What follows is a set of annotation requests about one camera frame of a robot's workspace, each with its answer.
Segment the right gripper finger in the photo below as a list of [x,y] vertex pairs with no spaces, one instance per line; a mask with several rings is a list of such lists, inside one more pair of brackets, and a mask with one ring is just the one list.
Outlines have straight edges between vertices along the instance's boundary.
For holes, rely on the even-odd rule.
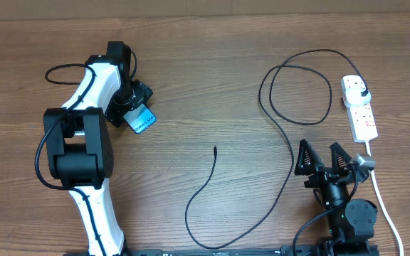
[[302,139],[294,174],[296,176],[309,176],[321,171],[323,168],[324,164],[311,144],[306,139]]
[[332,171],[334,174],[348,174],[348,163],[352,160],[352,157],[337,143],[335,142],[330,146]]

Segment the Samsung Galaxy smartphone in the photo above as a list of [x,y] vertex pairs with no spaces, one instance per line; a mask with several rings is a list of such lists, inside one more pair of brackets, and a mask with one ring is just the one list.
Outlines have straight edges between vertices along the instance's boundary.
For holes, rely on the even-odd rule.
[[137,109],[127,112],[123,118],[136,134],[143,133],[144,130],[157,121],[153,112],[145,104],[141,104]]

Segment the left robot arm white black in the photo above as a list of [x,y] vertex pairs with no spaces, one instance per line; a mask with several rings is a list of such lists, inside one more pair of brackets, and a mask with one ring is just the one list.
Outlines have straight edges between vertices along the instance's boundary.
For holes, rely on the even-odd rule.
[[134,78],[137,57],[122,41],[110,41],[104,55],[91,55],[81,67],[75,93],[43,115],[35,172],[44,186],[75,201],[88,236],[86,255],[130,255],[110,195],[114,152],[107,126],[145,131],[157,120],[147,106],[153,91]]

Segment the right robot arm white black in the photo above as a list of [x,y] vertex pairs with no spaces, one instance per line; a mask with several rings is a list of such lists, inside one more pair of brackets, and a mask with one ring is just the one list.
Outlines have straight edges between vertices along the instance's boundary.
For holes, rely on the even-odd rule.
[[[330,151],[332,165],[326,167],[306,139],[299,143],[294,174],[307,176],[304,187],[313,190],[324,212],[302,225],[291,251],[294,255],[378,255],[377,246],[369,244],[378,208],[369,200],[354,197],[374,170],[375,160],[368,154],[351,157],[337,142],[330,145]],[[302,232],[321,218],[327,219],[330,235],[315,245],[298,248]]]

